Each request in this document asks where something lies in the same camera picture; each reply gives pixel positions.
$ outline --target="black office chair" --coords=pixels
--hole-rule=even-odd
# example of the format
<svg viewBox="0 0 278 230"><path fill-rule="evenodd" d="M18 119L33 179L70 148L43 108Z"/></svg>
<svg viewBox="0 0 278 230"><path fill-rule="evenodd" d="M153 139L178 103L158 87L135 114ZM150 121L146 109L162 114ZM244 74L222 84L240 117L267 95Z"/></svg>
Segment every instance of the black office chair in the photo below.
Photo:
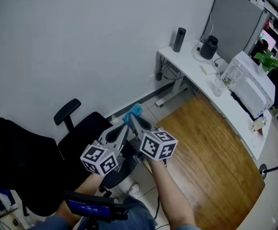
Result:
<svg viewBox="0 0 278 230"><path fill-rule="evenodd" d="M58 146L52 138L31 133L0 117L0 188L16 190L24 211L28 207L39 216L53 214L63 200L62 192L74 191L89 176L80 155L111 124L94 112L73 127L70 114L80 104L74 99L55 116L55 123L65 121L70 131ZM104 178L106 188L116 186L134 170L134 152L127 142L121 171L112 171Z"/></svg>

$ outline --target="white sneaker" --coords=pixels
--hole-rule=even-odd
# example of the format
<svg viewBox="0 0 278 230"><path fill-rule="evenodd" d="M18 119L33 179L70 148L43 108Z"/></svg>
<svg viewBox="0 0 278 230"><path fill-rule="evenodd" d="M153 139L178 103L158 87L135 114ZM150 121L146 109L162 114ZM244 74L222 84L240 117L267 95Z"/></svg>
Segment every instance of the white sneaker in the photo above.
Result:
<svg viewBox="0 0 278 230"><path fill-rule="evenodd" d="M138 198L139 192L140 192L140 186L139 186L139 184L137 182L135 182L130 187L130 189L127 192L127 194L132 196L133 198Z"/></svg>

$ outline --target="wooden floor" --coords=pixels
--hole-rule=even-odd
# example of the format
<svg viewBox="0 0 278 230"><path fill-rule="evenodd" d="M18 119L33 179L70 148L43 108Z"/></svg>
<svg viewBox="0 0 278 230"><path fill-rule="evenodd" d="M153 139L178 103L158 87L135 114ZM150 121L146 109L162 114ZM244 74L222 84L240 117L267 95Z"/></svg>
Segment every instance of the wooden floor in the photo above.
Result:
<svg viewBox="0 0 278 230"><path fill-rule="evenodd" d="M199 94L162 120L179 140L168 170L202 230L236 230L262 190L249 153L208 99Z"/></svg>

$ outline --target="green plant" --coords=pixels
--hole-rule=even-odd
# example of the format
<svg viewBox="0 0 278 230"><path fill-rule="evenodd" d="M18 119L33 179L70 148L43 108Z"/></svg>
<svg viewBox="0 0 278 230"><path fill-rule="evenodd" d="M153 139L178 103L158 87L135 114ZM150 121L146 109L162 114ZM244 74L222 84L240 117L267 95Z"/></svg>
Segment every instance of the green plant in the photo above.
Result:
<svg viewBox="0 0 278 230"><path fill-rule="evenodd" d="M267 72L278 68L278 60L276 58L271 58L272 56L273 53L268 50L264 55L257 53L254 58L259 59L259 62L263 65L263 70Z"/></svg>

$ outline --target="small box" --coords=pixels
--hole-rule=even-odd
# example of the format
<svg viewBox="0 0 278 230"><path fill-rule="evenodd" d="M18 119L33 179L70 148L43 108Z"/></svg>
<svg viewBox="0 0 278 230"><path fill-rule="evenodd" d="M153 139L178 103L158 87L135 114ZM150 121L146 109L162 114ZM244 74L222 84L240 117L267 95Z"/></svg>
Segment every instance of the small box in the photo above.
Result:
<svg viewBox="0 0 278 230"><path fill-rule="evenodd" d="M177 143L167 131L154 131L144 134L139 150L155 161L164 160L173 156Z"/></svg>
<svg viewBox="0 0 278 230"><path fill-rule="evenodd" d="M103 177L118 166L114 152L105 146L88 145L81 161L88 171Z"/></svg>

